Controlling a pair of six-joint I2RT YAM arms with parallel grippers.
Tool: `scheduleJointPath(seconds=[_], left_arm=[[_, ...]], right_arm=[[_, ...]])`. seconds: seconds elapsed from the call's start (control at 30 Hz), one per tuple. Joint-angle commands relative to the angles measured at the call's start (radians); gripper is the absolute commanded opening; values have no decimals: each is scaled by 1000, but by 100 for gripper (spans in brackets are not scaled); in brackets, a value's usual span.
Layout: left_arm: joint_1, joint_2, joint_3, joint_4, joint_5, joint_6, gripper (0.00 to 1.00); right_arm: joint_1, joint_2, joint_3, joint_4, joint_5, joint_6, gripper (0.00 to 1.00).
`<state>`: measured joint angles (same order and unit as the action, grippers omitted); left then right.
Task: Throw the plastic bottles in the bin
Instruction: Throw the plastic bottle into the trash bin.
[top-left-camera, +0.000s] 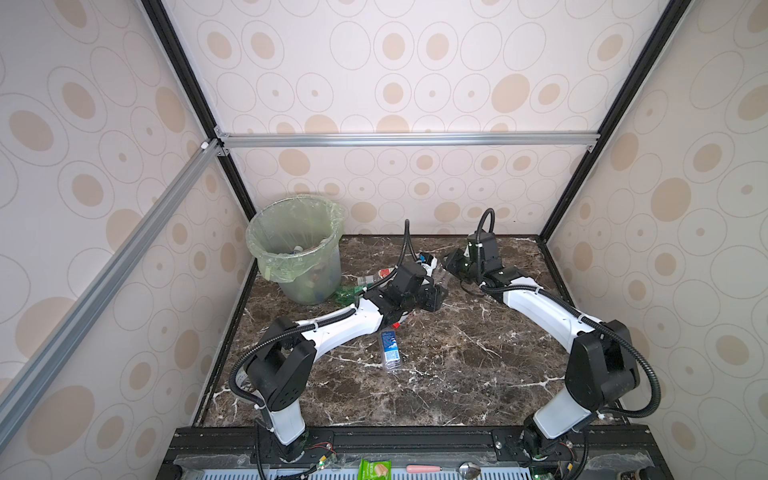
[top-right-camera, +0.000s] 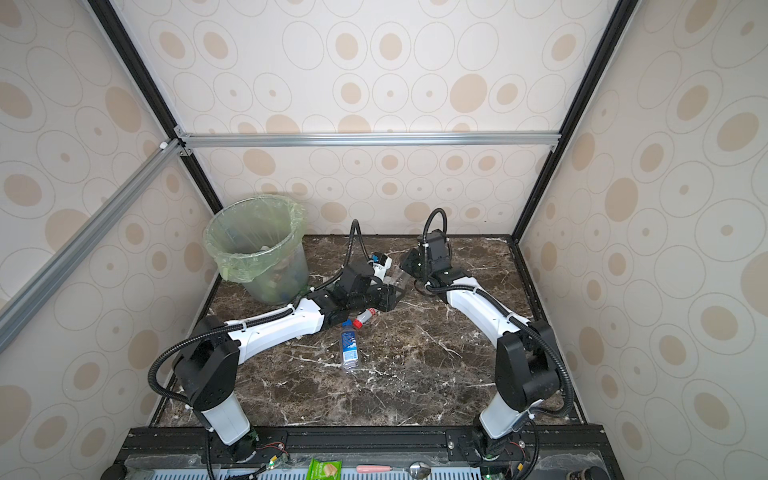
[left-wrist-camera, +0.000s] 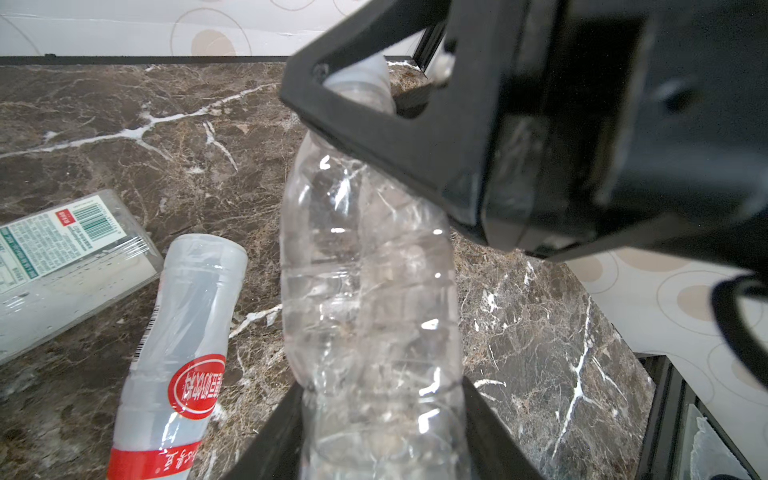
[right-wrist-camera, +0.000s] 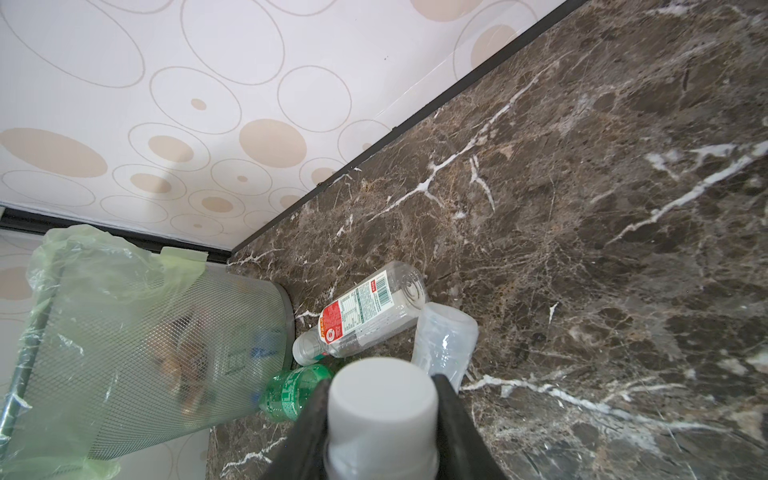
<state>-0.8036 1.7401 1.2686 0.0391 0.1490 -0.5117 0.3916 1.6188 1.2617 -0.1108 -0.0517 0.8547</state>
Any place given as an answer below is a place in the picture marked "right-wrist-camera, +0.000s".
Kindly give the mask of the white milky bottle red label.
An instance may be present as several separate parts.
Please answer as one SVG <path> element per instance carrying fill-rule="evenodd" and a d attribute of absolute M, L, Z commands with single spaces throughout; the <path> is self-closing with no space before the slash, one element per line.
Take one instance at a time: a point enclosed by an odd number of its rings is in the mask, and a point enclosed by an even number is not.
<path fill-rule="evenodd" d="M 458 393 L 478 335 L 474 318 L 456 308 L 429 302 L 419 314 L 411 362 L 429 376 L 446 376 Z"/>

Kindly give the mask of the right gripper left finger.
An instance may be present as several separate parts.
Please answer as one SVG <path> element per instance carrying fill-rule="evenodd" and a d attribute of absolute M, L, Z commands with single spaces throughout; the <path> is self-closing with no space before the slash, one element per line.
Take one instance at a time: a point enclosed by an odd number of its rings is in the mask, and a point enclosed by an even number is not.
<path fill-rule="evenodd" d="M 288 433 L 261 480 L 327 479 L 325 448 L 328 438 L 330 380 L 322 380 Z"/>

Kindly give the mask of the clear crushed bottle white cap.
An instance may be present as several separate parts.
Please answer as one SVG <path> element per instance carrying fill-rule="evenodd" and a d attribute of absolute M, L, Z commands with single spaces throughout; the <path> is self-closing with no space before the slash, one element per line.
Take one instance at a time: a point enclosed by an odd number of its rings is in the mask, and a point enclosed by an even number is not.
<path fill-rule="evenodd" d="M 330 479 L 434 479 L 438 394 L 427 373 L 388 357 L 344 366 L 333 378 L 324 466 Z"/>

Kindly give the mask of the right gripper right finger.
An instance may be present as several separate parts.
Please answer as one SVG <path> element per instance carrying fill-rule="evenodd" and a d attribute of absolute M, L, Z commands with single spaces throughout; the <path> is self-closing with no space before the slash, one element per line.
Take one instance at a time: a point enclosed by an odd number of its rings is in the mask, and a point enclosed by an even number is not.
<path fill-rule="evenodd" d="M 438 394 L 436 478 L 506 480 L 448 378 L 436 374 L 432 381 Z"/>

